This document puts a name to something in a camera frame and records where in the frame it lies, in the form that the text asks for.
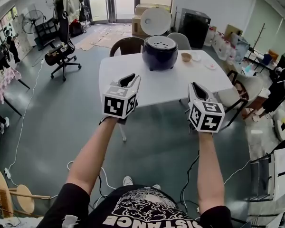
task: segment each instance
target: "gray floor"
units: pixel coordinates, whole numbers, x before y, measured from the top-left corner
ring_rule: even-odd
[[[15,183],[28,186],[33,194],[53,196],[59,192],[67,177],[67,163],[76,157],[102,117],[98,71],[100,61],[108,57],[109,50],[97,46],[89,51],[76,50],[77,61],[83,67],[79,71],[76,66],[69,67],[64,83],[62,72],[50,79],[54,67],[44,64],[24,120],[17,161],[10,170]],[[27,91],[17,81],[8,87],[6,97],[22,113],[40,69],[40,64],[32,65],[40,55],[43,53],[33,49],[17,67],[31,90]],[[196,133],[188,135],[188,123],[183,112],[184,107],[178,101],[138,108],[125,126],[126,144],[116,128],[103,165],[109,184],[118,187],[123,177],[130,175],[135,183],[160,184],[164,192],[179,201],[180,191],[187,180],[186,171],[198,153],[198,136]],[[6,104],[0,105],[0,114],[10,118],[10,128],[0,141],[0,169],[3,170],[14,161],[22,118]],[[249,160],[244,121],[238,118],[214,139],[226,180]],[[197,167],[197,164],[193,167],[185,191],[185,199],[194,202],[197,201]],[[96,183],[91,203],[99,197],[98,189],[99,184]],[[104,194],[111,191],[103,184]],[[246,219],[248,203],[245,200],[250,192],[248,165],[226,183],[226,205],[233,217]],[[51,202],[37,201],[35,213],[44,214]],[[196,207],[190,203],[187,206],[189,214],[197,217]]]

